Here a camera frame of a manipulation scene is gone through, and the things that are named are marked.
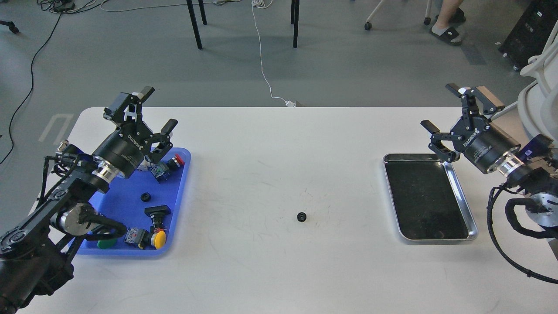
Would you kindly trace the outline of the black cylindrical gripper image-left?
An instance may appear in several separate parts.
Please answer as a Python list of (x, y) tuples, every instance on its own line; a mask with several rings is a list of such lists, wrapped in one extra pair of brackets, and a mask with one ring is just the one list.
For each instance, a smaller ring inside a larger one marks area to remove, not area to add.
[(173, 147), (171, 134), (178, 120), (169, 119), (159, 133), (142, 121), (142, 104), (155, 91), (145, 87), (140, 92), (121, 92), (115, 101), (104, 109), (103, 118), (117, 129), (92, 153), (95, 159), (110, 163), (119, 175), (131, 177), (144, 161), (157, 164)]

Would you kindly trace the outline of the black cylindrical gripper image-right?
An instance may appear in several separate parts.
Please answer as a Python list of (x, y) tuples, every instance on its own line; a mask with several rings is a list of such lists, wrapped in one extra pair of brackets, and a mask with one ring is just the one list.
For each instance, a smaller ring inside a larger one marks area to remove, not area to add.
[[(518, 141), (491, 123), (492, 116), (505, 109), (504, 103), (491, 91), (484, 86), (459, 87), (455, 83), (448, 83), (445, 88), (462, 102), (462, 117), (452, 128), (453, 134), (441, 133), (429, 120), (421, 121), (431, 133), (428, 147), (441, 161), (455, 162), (462, 153), (478, 170), (487, 174), (496, 169), (495, 163), (503, 155), (519, 150)], [(455, 151), (444, 146), (442, 141), (452, 141)]]

